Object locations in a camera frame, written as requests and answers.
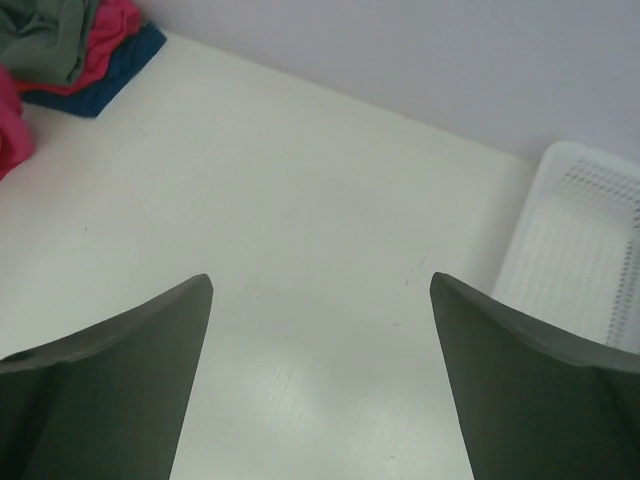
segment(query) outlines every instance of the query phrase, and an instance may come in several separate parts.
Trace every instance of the fabric pile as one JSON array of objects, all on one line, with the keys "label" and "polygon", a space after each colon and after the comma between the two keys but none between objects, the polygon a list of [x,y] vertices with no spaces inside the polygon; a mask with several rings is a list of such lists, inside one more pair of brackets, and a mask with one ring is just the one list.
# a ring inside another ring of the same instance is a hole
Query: fabric pile
[{"label": "fabric pile", "polygon": [[97,117],[165,42],[132,0],[0,0],[0,179],[33,152],[20,98]]}]

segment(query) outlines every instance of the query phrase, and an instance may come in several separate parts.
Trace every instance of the white table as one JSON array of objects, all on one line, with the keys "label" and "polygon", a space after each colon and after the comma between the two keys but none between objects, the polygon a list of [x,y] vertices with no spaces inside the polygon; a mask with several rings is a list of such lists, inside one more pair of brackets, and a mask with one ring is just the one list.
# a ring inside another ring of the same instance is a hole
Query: white table
[{"label": "white table", "polygon": [[471,478],[429,281],[491,289],[534,165],[176,36],[98,120],[26,118],[0,356],[206,272],[172,479]]}]

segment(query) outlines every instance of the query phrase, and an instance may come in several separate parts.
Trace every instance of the red cloth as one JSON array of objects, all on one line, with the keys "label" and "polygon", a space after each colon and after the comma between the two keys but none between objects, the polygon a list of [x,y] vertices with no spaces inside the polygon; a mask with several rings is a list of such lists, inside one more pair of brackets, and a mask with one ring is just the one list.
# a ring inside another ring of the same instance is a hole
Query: red cloth
[{"label": "red cloth", "polygon": [[78,80],[67,87],[18,82],[18,90],[44,90],[67,96],[101,80],[107,72],[113,51],[126,37],[138,33],[141,21],[140,10],[131,0],[101,0],[89,31],[84,70]]},{"label": "red cloth", "polygon": [[35,146],[22,120],[22,102],[9,72],[0,67],[0,180],[33,154]]}]

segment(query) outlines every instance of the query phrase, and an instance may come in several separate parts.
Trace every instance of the blue cloth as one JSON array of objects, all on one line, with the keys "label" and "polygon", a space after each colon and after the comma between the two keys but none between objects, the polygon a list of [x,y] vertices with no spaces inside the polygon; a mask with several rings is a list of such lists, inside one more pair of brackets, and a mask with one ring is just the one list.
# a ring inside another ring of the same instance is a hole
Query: blue cloth
[{"label": "blue cloth", "polygon": [[158,28],[148,23],[137,35],[127,38],[111,55],[109,68],[99,80],[73,95],[34,90],[20,96],[26,103],[33,103],[78,117],[97,117],[111,100],[143,69],[167,41]]}]

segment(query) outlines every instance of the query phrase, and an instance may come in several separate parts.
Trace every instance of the white plastic basket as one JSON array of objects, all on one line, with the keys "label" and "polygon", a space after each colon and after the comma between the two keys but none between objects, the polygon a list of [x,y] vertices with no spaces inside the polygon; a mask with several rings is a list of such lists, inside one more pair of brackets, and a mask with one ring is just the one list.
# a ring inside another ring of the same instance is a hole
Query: white plastic basket
[{"label": "white plastic basket", "polygon": [[544,155],[495,299],[640,352],[640,165],[561,142]]}]

